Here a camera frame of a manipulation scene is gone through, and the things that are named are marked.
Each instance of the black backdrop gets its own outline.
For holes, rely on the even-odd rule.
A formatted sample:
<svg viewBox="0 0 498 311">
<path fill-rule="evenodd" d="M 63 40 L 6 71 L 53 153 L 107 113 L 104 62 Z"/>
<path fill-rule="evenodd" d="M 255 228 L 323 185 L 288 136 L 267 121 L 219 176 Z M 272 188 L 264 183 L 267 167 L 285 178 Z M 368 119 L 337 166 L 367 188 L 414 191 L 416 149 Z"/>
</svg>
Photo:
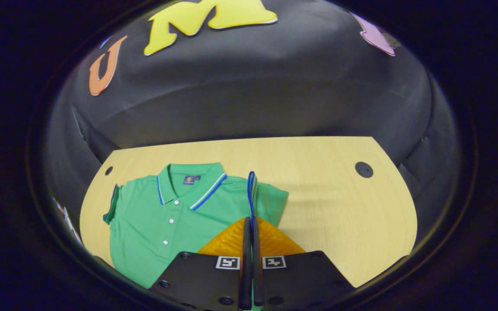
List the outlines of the black backdrop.
<svg viewBox="0 0 498 311">
<path fill-rule="evenodd" d="M 24 159 L 36 100 L 55 68 L 82 53 L 75 48 L 89 34 L 79 34 L 139 4 L 0 3 L 0 308 L 142 308 L 55 244 L 34 208 Z M 425 264 L 362 309 L 498 309 L 498 3 L 343 6 L 401 39 L 452 102 L 469 103 L 479 142 L 476 187 L 460 226 Z"/>
</svg>

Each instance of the light wood tabletop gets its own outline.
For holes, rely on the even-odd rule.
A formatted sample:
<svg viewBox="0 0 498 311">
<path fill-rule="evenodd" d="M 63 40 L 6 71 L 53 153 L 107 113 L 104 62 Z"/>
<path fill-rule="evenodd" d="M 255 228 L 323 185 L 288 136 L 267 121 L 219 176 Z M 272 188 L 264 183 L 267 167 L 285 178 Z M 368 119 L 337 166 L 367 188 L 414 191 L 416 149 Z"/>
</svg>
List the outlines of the light wood tabletop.
<svg viewBox="0 0 498 311">
<path fill-rule="evenodd" d="M 212 140 L 116 150 L 93 179 L 83 201 L 85 248 L 112 266 L 109 210 L 115 184 L 158 175 L 169 163 L 220 162 L 227 175 L 289 192 L 279 229 L 306 251 L 321 250 L 354 286 L 363 285 L 408 255 L 417 219 L 403 178 L 371 137 L 304 136 Z M 373 175 L 356 171 L 367 163 Z"/>
</svg>

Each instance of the shirt placket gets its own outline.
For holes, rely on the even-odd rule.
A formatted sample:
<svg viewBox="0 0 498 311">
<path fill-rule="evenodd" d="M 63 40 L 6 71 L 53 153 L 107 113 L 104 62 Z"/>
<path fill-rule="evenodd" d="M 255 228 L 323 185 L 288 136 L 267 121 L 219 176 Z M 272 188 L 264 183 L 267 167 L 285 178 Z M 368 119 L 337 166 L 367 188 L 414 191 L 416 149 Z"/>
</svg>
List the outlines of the shirt placket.
<svg viewBox="0 0 498 311">
<path fill-rule="evenodd" d="M 162 252 L 161 254 L 166 258 L 170 258 L 170 251 L 174 246 L 174 233 L 176 231 L 176 226 L 180 221 L 180 214 L 182 213 L 183 205 L 180 201 L 174 200 L 166 205 L 166 217 L 160 220 L 162 224 L 158 224 L 163 228 L 163 240 L 161 242 Z"/>
</svg>

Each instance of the yellow letter m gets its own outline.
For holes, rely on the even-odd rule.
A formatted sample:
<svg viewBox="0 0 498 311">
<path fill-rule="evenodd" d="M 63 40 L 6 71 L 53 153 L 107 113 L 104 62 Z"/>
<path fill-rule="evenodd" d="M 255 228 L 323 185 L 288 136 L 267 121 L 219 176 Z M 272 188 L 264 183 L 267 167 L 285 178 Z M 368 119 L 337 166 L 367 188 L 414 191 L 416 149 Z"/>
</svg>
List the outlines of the yellow letter m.
<svg viewBox="0 0 498 311">
<path fill-rule="evenodd" d="M 278 20 L 276 14 L 262 5 L 261 0 L 202 0 L 199 3 L 178 2 L 151 16 L 153 21 L 145 55 L 158 52 L 176 41 L 177 35 L 168 32 L 174 25 L 185 35 L 195 35 L 201 29 L 209 12 L 216 7 L 216 16 L 209 20 L 209 27 L 223 29 L 244 25 L 271 24 Z"/>
</svg>

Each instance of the polo shirt collar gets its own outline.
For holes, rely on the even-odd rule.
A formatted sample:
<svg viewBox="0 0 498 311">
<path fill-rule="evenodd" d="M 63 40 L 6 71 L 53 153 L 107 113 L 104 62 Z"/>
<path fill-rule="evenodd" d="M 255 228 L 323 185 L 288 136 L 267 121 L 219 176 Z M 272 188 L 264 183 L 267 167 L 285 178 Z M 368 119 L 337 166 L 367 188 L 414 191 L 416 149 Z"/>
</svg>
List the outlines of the polo shirt collar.
<svg viewBox="0 0 498 311">
<path fill-rule="evenodd" d="M 170 175 L 181 173 L 186 175 L 202 175 L 199 182 L 183 195 L 178 196 L 172 186 Z M 205 165 L 167 165 L 156 177 L 160 204 L 164 205 L 172 200 L 178 199 L 190 209 L 196 210 L 200 207 L 227 178 L 220 163 Z"/>
</svg>

